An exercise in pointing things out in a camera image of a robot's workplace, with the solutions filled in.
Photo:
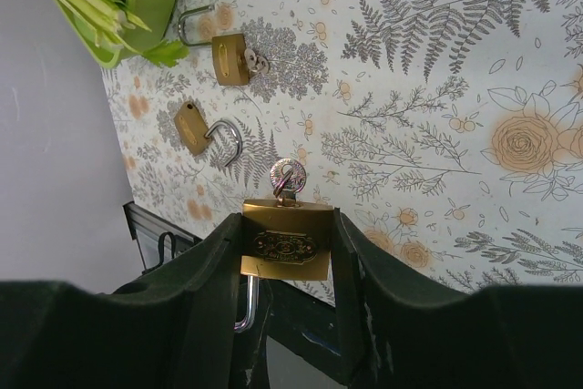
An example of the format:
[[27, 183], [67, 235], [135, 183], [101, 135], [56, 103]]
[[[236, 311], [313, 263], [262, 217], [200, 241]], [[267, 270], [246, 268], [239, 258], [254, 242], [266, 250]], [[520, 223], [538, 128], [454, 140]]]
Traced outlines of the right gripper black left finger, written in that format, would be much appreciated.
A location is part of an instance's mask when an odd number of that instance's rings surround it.
[[111, 294], [1, 285], [4, 388], [225, 388], [237, 318], [241, 217]]

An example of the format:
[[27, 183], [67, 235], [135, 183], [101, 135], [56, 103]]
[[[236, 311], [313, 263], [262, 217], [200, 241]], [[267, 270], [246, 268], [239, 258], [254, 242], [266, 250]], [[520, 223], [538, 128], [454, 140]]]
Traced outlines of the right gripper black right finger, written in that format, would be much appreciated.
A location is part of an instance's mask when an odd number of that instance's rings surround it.
[[445, 287], [333, 214], [332, 276], [351, 388], [579, 388], [582, 291]]

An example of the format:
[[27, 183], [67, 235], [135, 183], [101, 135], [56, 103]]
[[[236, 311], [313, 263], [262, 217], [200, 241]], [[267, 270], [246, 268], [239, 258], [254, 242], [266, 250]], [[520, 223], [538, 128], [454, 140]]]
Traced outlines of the large brass padlock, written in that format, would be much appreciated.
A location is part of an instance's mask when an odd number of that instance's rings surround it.
[[249, 330], [259, 305], [259, 280], [324, 281], [331, 258], [333, 207], [297, 199], [307, 172], [296, 159], [270, 169], [270, 199], [244, 200], [240, 273], [247, 277], [246, 311], [235, 331]]

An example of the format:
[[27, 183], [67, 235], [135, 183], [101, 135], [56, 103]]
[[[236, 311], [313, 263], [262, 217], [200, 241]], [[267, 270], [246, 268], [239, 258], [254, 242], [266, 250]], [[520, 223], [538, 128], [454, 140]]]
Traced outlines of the long shackle brass padlock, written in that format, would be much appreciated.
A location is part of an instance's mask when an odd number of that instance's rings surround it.
[[253, 76], [267, 74], [268, 60], [246, 43], [242, 33], [217, 34], [231, 24], [228, 7], [210, 4], [184, 11], [177, 22], [179, 41], [190, 49], [208, 48], [217, 82], [221, 86], [245, 86]]

